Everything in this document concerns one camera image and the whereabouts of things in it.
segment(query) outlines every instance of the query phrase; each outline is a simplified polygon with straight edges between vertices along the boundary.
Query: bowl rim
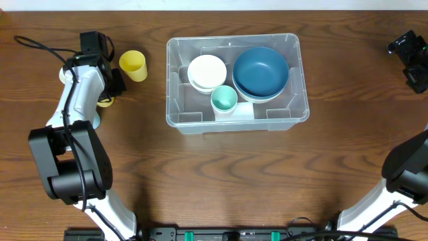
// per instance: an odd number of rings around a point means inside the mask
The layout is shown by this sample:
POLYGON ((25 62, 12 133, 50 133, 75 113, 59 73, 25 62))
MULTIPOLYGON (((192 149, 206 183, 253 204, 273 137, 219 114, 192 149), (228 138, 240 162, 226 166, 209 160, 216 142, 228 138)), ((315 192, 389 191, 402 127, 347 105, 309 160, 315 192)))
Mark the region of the bowl rim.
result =
POLYGON ((251 98, 254 98, 254 99, 258 99, 258 100, 265 100, 265 99, 269 99, 269 98, 271 98, 271 97, 274 97, 274 96, 276 96, 277 94, 280 94, 280 93, 281 93, 282 91, 284 91, 284 89, 286 88, 287 83, 288 83, 288 81, 289 81, 289 80, 290 80, 290 67, 288 66, 287 59, 285 59, 285 57, 283 57, 283 55, 282 55, 281 53, 279 53, 278 51, 276 51, 276 50, 274 50, 274 49, 271 49, 271 48, 268 48, 268 47, 260 46, 260 47, 254 47, 254 48, 250 48, 250 49, 248 49, 248 50, 245 50, 244 52, 240 53, 240 55, 238 55, 238 57, 236 57, 236 59, 235 59, 235 61, 234 61, 234 63, 233 63, 233 69, 232 69, 232 81, 233 81, 233 83, 235 84, 236 88, 238 88, 242 93, 244 93, 246 96, 251 97, 251 98), (284 84, 284 86, 282 86, 282 87, 281 87, 281 89, 280 89, 280 90, 278 90, 275 94, 271 94, 271 95, 269 95, 269 96, 255 96, 255 95, 252 95, 252 94, 250 94, 250 93, 248 93, 248 92, 244 91, 244 90, 243 90, 243 88, 240 86, 240 83, 239 83, 238 81, 236 81, 236 80, 235 80, 235 64, 236 64, 236 61, 238 60, 238 58, 239 58, 239 57, 241 57, 241 56, 242 56, 244 53, 246 53, 247 51, 254 50, 254 49, 258 49, 258 48, 271 50, 271 51, 273 51, 273 52, 275 52, 275 53, 279 54, 279 55, 284 59, 284 61, 285 61, 285 63, 286 63, 287 71, 288 71, 288 77, 287 77, 287 80, 286 80, 286 84, 284 84))

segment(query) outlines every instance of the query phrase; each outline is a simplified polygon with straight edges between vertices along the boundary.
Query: plastic storage container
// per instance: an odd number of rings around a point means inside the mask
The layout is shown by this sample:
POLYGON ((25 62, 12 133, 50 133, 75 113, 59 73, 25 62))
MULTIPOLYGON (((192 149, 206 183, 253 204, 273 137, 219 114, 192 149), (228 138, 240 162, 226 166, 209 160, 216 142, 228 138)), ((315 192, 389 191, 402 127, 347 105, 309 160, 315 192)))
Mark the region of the plastic storage container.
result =
MULTIPOLYGON (((238 102, 246 102, 239 97, 238 102)), ((221 37, 175 37, 167 43, 167 122, 182 134, 219 131, 284 131, 309 117, 299 39, 292 33, 221 37), (281 53, 290 68, 286 89, 273 100, 253 104, 254 120, 216 121, 210 95, 195 90, 187 78, 193 59, 210 54, 226 64, 225 85, 232 88, 233 63, 253 47, 281 53)))

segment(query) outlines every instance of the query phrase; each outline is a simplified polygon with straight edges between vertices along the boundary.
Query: teal cup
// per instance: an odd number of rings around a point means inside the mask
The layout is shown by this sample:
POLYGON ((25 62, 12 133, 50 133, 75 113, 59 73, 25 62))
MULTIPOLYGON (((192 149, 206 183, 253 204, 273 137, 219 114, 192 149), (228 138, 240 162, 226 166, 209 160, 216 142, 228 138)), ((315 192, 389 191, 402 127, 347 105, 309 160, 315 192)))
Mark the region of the teal cup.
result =
POLYGON ((232 113, 237 103, 238 95, 230 86, 219 86, 211 93, 211 106, 216 116, 232 113))

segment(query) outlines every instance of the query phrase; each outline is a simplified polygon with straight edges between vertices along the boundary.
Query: plastic cup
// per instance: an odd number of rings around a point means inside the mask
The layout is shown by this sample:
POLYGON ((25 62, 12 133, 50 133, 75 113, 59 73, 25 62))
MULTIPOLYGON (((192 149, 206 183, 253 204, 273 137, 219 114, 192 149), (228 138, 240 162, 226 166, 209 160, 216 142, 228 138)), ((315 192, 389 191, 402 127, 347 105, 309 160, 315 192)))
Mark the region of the plastic cup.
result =
POLYGON ((237 103, 238 95, 230 86, 219 86, 211 93, 211 106, 216 116, 231 114, 237 103))
POLYGON ((119 59, 119 66, 133 81, 141 82, 147 78, 146 58, 141 52, 125 52, 119 59))

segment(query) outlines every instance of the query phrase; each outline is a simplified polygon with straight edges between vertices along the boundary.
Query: black bracket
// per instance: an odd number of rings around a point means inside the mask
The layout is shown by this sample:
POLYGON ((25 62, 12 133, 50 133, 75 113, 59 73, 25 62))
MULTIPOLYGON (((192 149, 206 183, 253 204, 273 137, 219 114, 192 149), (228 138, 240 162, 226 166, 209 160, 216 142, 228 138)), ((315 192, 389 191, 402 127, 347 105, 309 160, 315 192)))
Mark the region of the black bracket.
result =
POLYGON ((120 96, 126 90, 125 83, 119 69, 112 69, 110 66, 114 57, 114 45, 110 37, 97 31, 89 31, 80 34, 80 53, 67 59, 64 66, 94 66, 98 67, 102 73, 104 83, 106 84, 98 102, 110 100, 112 97, 120 96), (112 51, 108 53, 107 40, 112 46, 112 51))
POLYGON ((395 147, 387 156, 382 176, 387 190, 397 191, 416 204, 428 202, 428 130, 395 147))
MULTIPOLYGON (((113 184, 107 153, 90 121, 76 121, 69 128, 82 164, 87 198, 102 199, 113 184)), ((52 199, 62 199, 67 205, 78 202, 82 198, 82 183, 76 162, 57 158, 68 146, 64 128, 32 130, 28 141, 46 194, 52 199)))
POLYGON ((391 42, 388 46, 390 54, 396 53, 406 66, 403 70, 407 78, 406 84, 417 94, 428 88, 428 51, 427 43, 421 36, 410 30, 391 42))

